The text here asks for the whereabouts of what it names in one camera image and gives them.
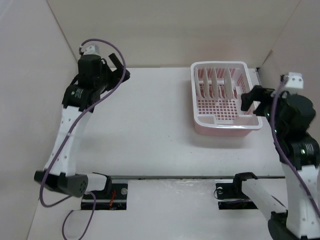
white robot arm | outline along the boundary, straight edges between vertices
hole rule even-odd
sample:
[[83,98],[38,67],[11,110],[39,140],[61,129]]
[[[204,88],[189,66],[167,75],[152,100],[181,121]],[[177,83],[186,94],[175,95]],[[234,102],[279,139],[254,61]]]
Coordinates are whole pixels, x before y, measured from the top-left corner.
[[286,180],[288,208],[270,195],[251,172],[236,174],[232,183],[217,181],[217,189],[223,189],[222,193],[217,192],[218,199],[250,199],[268,221],[274,240],[320,240],[317,206],[320,148],[306,132],[316,112],[308,98],[296,94],[303,88],[301,74],[290,72],[281,76],[281,80],[284,87],[281,97],[275,98],[277,108],[273,106],[275,90],[255,86],[242,94],[241,110],[247,111],[253,101],[259,101],[253,113],[266,117],[271,128],[275,127],[273,136]]
[[[102,191],[102,194],[106,196],[110,193],[111,177],[99,173],[77,174],[76,172],[77,151],[94,108],[83,115],[74,126],[71,134],[68,133],[85,109],[97,102],[103,92],[113,89],[118,84],[124,67],[114,53],[109,58],[116,66],[114,71],[109,68],[107,61],[99,55],[82,55],[78,61],[78,75],[64,93],[62,118],[52,153],[44,169],[36,171],[34,174],[34,180],[41,184],[54,156],[68,135],[68,141],[45,180],[45,188],[51,191],[73,197],[81,197],[84,193],[91,191]],[[126,70],[123,81],[129,78],[130,72]]]

black clamp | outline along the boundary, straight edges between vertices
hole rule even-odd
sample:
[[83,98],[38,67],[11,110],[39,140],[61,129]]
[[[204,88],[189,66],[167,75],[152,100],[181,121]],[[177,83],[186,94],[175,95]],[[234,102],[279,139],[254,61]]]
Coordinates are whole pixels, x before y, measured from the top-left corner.
[[258,179],[252,172],[241,172],[234,175],[233,187],[236,194],[242,193],[242,182],[249,179]]

red wire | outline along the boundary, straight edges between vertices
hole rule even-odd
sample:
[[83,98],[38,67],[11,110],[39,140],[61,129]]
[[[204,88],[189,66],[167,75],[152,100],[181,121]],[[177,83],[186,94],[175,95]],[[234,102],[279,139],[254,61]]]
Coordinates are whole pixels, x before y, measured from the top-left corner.
[[115,197],[116,197],[116,190],[113,190],[113,192],[112,192],[112,198],[111,198],[111,200],[110,200],[110,202],[109,202],[110,210],[111,210],[111,208],[112,208],[112,204],[114,204]]

cable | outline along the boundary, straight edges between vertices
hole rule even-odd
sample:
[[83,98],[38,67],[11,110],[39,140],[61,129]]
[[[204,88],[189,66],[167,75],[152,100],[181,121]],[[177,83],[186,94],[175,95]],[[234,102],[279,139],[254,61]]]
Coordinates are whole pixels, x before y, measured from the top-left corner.
[[[71,196],[67,196],[67,197],[65,197],[65,198],[63,198],[63,199],[61,199],[61,200],[59,200],[59,201],[57,201],[57,202],[55,202],[55,203],[46,204],[45,201],[44,201],[44,188],[45,188],[45,185],[46,185],[46,180],[47,180],[47,178],[48,178],[48,175],[49,175],[52,167],[54,166],[55,162],[57,161],[57,159],[58,159],[61,151],[63,150],[64,146],[66,145],[66,143],[67,143],[67,141],[68,141],[68,139],[69,139],[69,137],[70,137],[73,129],[75,128],[75,126],[77,125],[77,123],[80,121],[80,119],[81,119],[87,112],[89,112],[90,110],[92,110],[95,106],[97,106],[99,103],[101,103],[101,102],[104,101],[106,98],[108,98],[111,94],[113,94],[114,91],[117,90],[117,88],[120,86],[120,84],[121,84],[121,83],[123,82],[123,80],[125,79],[127,66],[126,66],[125,58],[124,58],[124,56],[122,55],[122,53],[120,52],[120,50],[119,50],[115,45],[113,45],[111,42],[108,42],[108,41],[106,41],[106,40],[102,40],[102,39],[99,39],[99,38],[90,38],[90,39],[85,40],[83,43],[81,43],[81,45],[80,45],[80,47],[79,47],[79,53],[80,53],[80,55],[83,55],[83,54],[84,54],[84,53],[82,52],[82,48],[83,48],[83,46],[84,46],[86,43],[89,43],[89,42],[101,42],[101,43],[107,44],[107,45],[109,45],[109,46],[111,46],[111,47],[114,48],[114,50],[119,54],[119,56],[120,56],[120,58],[121,58],[121,60],[122,60],[122,64],[123,64],[122,76],[121,76],[119,82],[117,83],[117,85],[116,85],[110,92],[108,92],[104,97],[102,97],[101,99],[99,99],[98,101],[96,101],[95,103],[93,103],[91,106],[89,106],[87,109],[85,109],[85,110],[76,118],[76,120],[75,120],[75,121],[73,122],[73,124],[71,125],[69,131],[67,132],[64,140],[63,140],[62,143],[61,143],[61,146],[58,148],[56,154],[54,155],[54,157],[53,157],[53,159],[52,159],[52,161],[51,161],[51,163],[49,164],[48,168],[46,169],[46,171],[45,171],[45,173],[44,173],[44,176],[43,176],[43,179],[42,179],[42,181],[41,181],[40,191],[39,191],[39,199],[40,199],[41,205],[42,205],[43,207],[45,207],[45,208],[51,208],[51,207],[53,207],[53,206],[56,206],[56,205],[62,203],[62,202],[65,201],[65,200],[71,198]],[[79,240],[81,240],[81,239],[84,237],[84,235],[86,234],[86,232],[87,232],[87,230],[88,230],[88,227],[89,227],[89,225],[90,225],[90,222],[91,222],[91,220],[92,220],[92,217],[93,217],[93,215],[94,215],[95,208],[96,208],[96,196],[95,196],[92,192],[89,192],[89,194],[92,195],[92,197],[93,197],[93,199],[94,199],[94,204],[93,204],[92,213],[91,213],[91,216],[90,216],[90,218],[89,218],[89,221],[88,221],[88,223],[87,223],[87,225],[86,225],[86,227],[85,227],[85,230],[84,230],[82,236],[79,238]],[[69,212],[69,214],[66,216],[66,218],[65,218],[65,220],[64,220],[64,222],[63,222],[63,224],[62,224],[62,236],[63,236],[63,238],[64,238],[65,240],[67,240],[67,238],[66,238],[66,236],[65,236],[65,233],[64,233],[64,231],[65,231],[65,223],[66,223],[68,217],[70,216],[70,214],[71,214],[72,212],[73,212],[73,210]]]
[[287,81],[283,80],[280,85],[278,86],[278,88],[275,91],[275,95],[273,97],[273,101],[272,101],[272,107],[271,107],[271,116],[270,116],[270,126],[271,126],[271,131],[272,131],[272,137],[273,137],[273,141],[274,141],[274,145],[275,148],[278,150],[280,156],[282,157],[282,159],[284,160],[285,164],[287,164],[290,169],[293,171],[294,175],[298,178],[302,188],[304,189],[307,197],[309,198],[311,205],[314,209],[314,211],[316,212],[317,216],[320,218],[320,210],[316,204],[316,201],[314,200],[314,198],[312,197],[312,194],[309,190],[309,188],[307,187],[307,185],[305,184],[304,180],[301,178],[300,174],[298,173],[298,171],[296,170],[296,168],[292,165],[292,163],[290,162],[290,160],[287,158],[286,154],[284,153],[284,151],[282,150],[278,139],[277,139],[277,135],[276,135],[276,127],[275,127],[275,118],[276,118],[276,109],[277,109],[277,104],[278,104],[278,99],[279,96],[281,94],[281,90],[282,88],[286,85]]
[[111,198],[111,200],[110,200],[110,202],[109,202],[110,210],[111,210],[111,208],[112,208],[112,205],[114,204],[115,197],[116,197],[116,190],[113,190],[113,192],[112,192],[112,198]]
[[[97,204],[97,199],[96,199],[96,196],[92,193],[92,192],[89,192],[89,194],[93,197],[93,207],[92,207],[92,213],[91,213],[91,216],[89,218],[89,221],[81,235],[81,237],[78,239],[78,240],[81,240],[85,235],[86,235],[86,232],[88,230],[88,227],[91,223],[91,220],[92,220],[92,217],[94,216],[94,213],[95,213],[95,209],[96,209],[96,204]],[[65,224],[67,222],[67,219],[69,218],[69,216],[74,212],[74,210],[71,210],[68,215],[65,217],[64,221],[63,221],[63,224],[62,224],[62,236],[63,236],[63,239],[64,240],[68,240],[66,235],[65,235]]]

black mount bracket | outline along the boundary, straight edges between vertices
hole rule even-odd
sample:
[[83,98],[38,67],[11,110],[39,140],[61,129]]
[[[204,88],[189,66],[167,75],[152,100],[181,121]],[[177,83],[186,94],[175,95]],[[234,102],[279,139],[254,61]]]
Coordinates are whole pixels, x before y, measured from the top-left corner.
[[249,199],[242,192],[242,182],[249,179],[258,179],[252,172],[242,172],[234,176],[233,182],[217,182],[215,184],[218,200],[224,199]]
[[[34,180],[41,184],[46,171],[36,171],[34,174]],[[48,175],[44,187],[52,192],[66,194],[72,197],[80,198],[86,192],[88,186],[88,177],[85,174],[75,174],[73,176],[66,176],[65,173],[60,173],[59,176],[50,174]],[[112,179],[110,176],[106,176],[105,187],[98,192],[100,196],[107,196],[112,189]]]

